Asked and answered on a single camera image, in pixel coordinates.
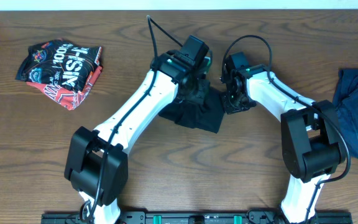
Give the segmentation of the black Hydrogen t-shirt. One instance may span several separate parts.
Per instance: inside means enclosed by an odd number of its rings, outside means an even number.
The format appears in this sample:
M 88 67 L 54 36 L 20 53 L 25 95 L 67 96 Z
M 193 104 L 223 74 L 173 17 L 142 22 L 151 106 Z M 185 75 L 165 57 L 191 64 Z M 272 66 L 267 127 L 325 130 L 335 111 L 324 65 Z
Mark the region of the black Hydrogen t-shirt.
M 210 87 L 203 105 L 188 102 L 170 103 L 158 115 L 180 126 L 218 133 L 224 116 L 220 93 L 219 90 Z

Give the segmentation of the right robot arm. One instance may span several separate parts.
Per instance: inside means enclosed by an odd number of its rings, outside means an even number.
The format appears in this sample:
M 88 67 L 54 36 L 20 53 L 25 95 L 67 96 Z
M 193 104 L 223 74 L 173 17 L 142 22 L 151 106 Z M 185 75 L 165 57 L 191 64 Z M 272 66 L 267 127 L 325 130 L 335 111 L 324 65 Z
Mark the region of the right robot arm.
M 282 157 L 290 173 L 278 218 L 285 223 L 318 221 L 316 202 L 338 165 L 350 162 L 331 102 L 316 102 L 281 82 L 270 65 L 251 66 L 244 53 L 225 56 L 221 81 L 227 114 L 262 105 L 280 122 Z

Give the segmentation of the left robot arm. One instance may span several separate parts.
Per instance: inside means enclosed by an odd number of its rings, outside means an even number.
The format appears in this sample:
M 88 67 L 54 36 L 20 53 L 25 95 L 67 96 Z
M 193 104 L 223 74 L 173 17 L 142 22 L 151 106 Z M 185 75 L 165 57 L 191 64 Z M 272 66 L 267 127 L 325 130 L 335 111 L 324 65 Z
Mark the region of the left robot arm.
M 64 176 L 84 198 L 83 223 L 114 223 L 117 198 L 128 180 L 129 153 L 150 122 L 172 103 L 202 105 L 208 92 L 203 69 L 209 47 L 191 35 L 180 50 L 155 57 L 136 92 L 92 131 L 80 127 L 71 137 Z

